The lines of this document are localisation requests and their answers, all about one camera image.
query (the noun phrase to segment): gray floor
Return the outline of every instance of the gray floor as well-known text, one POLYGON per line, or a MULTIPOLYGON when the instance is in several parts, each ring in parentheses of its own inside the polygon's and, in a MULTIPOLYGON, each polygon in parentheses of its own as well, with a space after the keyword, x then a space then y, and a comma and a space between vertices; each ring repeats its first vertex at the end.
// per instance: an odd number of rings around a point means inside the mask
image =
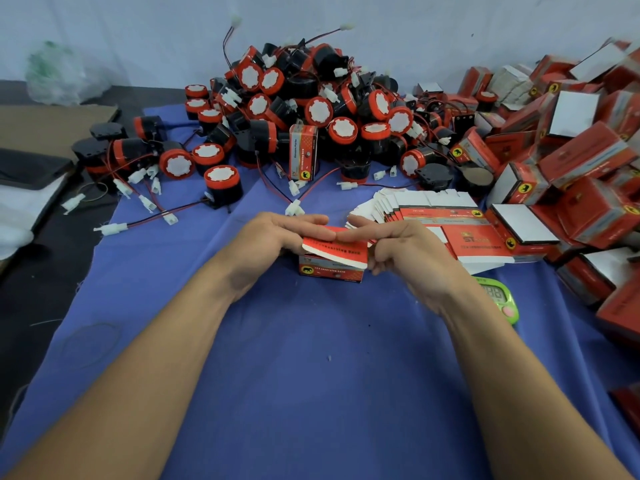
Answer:
MULTIPOLYGON (((183 101, 182 89, 114 87, 87 103, 119 106, 117 121, 135 135, 132 118, 142 114, 142 108, 183 101)), ((0 81, 0 104, 34 103, 25 83, 0 81)), ((19 250, 0 275, 0 428, 16 391, 37 371, 78 284, 89 271, 93 247, 100 241, 93 228, 108 221, 117 204, 114 196, 107 195, 63 216, 60 202, 86 181, 86 174, 70 181, 36 229, 34 243, 19 250)))

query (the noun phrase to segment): forearm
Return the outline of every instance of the forearm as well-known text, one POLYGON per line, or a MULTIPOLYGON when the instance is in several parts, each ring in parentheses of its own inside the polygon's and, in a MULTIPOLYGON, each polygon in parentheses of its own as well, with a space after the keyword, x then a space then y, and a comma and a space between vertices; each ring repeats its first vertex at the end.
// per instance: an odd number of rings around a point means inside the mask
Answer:
POLYGON ((444 320, 496 479, 631 479, 484 291, 450 297, 444 320))
POLYGON ((231 298, 205 265, 7 480, 156 480, 231 298))

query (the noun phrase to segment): pink button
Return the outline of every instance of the pink button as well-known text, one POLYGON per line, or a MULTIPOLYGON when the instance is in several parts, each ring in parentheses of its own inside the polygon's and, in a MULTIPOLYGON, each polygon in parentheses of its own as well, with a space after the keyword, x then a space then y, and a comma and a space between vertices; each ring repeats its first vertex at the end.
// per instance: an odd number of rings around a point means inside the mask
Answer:
POLYGON ((505 316, 507 316, 509 318, 513 318, 516 315, 516 310, 514 310, 510 306, 503 306, 502 307, 502 313, 504 313, 505 316))

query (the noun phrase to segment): white wall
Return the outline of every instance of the white wall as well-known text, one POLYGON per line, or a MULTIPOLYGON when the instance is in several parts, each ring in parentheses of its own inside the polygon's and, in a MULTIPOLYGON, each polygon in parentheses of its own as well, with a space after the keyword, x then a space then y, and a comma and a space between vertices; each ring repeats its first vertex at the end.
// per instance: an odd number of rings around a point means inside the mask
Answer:
POLYGON ((609 36, 640 38, 640 0, 0 0, 0 79, 24 79, 28 53, 51 39, 99 61, 114 84, 206 83, 225 70, 233 13, 243 23, 231 60, 249 44, 352 22, 324 41, 404 88, 434 80, 455 90, 471 65, 581 58, 609 36))

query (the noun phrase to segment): plastic bag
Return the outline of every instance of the plastic bag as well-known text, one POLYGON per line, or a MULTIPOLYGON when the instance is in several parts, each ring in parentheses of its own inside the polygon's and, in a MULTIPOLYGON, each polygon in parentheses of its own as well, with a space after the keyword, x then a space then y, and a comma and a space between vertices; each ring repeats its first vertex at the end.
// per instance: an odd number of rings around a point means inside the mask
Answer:
POLYGON ((27 93, 36 102, 73 106, 100 96, 109 87, 97 68, 87 67, 71 48, 46 41, 29 56, 27 93))

